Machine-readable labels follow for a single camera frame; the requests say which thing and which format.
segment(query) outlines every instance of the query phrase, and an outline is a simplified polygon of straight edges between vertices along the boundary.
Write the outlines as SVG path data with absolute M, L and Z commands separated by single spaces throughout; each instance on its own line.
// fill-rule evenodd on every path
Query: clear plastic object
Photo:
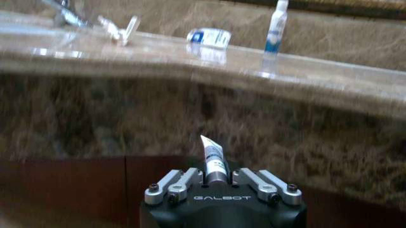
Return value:
M 192 43 L 188 45 L 186 51 L 200 57 L 204 61 L 210 61 L 222 65 L 228 63 L 228 52 L 224 49 L 210 48 L 197 43 Z
M 105 18 L 102 15 L 99 15 L 98 20 L 110 35 L 111 39 L 118 42 L 118 45 L 126 46 L 129 43 L 129 37 L 133 32 L 133 30 L 137 30 L 141 25 L 141 20 L 137 16 L 133 16 L 130 23 L 127 25 L 127 29 L 119 28 L 115 23 Z

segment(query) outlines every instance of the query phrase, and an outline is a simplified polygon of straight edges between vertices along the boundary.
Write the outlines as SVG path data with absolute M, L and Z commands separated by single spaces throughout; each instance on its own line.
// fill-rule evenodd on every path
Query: metal bracket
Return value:
M 189 196 L 189 188 L 193 184 L 204 182 L 204 173 L 197 168 L 190 168 L 177 183 L 172 184 L 168 191 L 172 203 L 178 203 Z
M 278 188 L 278 193 L 282 197 L 285 203 L 290 205 L 300 205 L 302 203 L 302 192 L 300 189 L 289 188 L 289 184 L 286 184 L 274 174 L 272 174 L 268 170 L 261 170 L 258 172 L 258 176 L 272 184 L 274 184 Z
M 170 184 L 176 183 L 180 180 L 181 176 L 181 170 L 172 170 L 158 182 L 158 191 L 152 191 L 150 189 L 146 189 L 145 201 L 148 204 L 156 205 L 164 202 L 168 188 Z
M 278 193 L 277 187 L 266 183 L 249 168 L 233 172 L 233 183 L 249 184 L 257 191 L 258 198 L 266 202 L 270 202 L 270 196 Z

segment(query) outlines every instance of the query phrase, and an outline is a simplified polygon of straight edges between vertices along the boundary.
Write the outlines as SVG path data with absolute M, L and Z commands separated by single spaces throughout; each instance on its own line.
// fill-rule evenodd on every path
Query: white tube cap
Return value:
M 278 0 L 277 10 L 286 11 L 289 3 L 289 0 Z

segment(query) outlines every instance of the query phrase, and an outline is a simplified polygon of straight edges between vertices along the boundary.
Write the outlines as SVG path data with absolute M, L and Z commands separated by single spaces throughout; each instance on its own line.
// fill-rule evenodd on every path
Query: blue label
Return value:
M 278 51 L 280 51 L 280 45 L 281 45 L 281 41 L 277 42 L 277 44 L 272 44 L 272 42 L 268 40 L 268 42 L 266 42 L 266 51 L 268 52 L 273 52 L 273 53 L 278 53 Z
M 192 42 L 201 43 L 204 40 L 204 32 L 196 32 L 192 37 Z

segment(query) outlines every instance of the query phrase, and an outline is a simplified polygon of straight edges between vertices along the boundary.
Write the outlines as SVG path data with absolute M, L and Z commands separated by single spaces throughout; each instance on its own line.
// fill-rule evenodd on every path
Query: dark wood panel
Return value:
M 0 161 L 0 185 L 51 208 L 122 225 L 130 221 L 130 227 L 138 227 L 146 188 L 172 169 L 192 166 L 189 159 L 177 156 Z M 314 188 L 301 189 L 309 228 L 397 228 L 406 224 L 406 213 L 397 209 Z
M 240 3 L 248 3 L 260 6 L 277 6 L 277 0 L 226 0 Z M 406 19 L 406 10 L 396 9 L 392 7 L 391 1 L 387 3 L 387 7 L 383 7 L 385 2 L 379 1 L 372 4 L 369 1 L 355 0 L 353 4 L 344 3 L 332 3 L 330 2 L 318 2 L 309 0 L 290 0 L 290 9 L 296 10 L 308 10 L 321 13 L 330 13 L 336 15 L 347 15 L 356 17 L 369 17 L 369 18 L 381 18 L 381 19 Z
M 0 183 L 55 209 L 127 223 L 125 158 L 0 163 Z

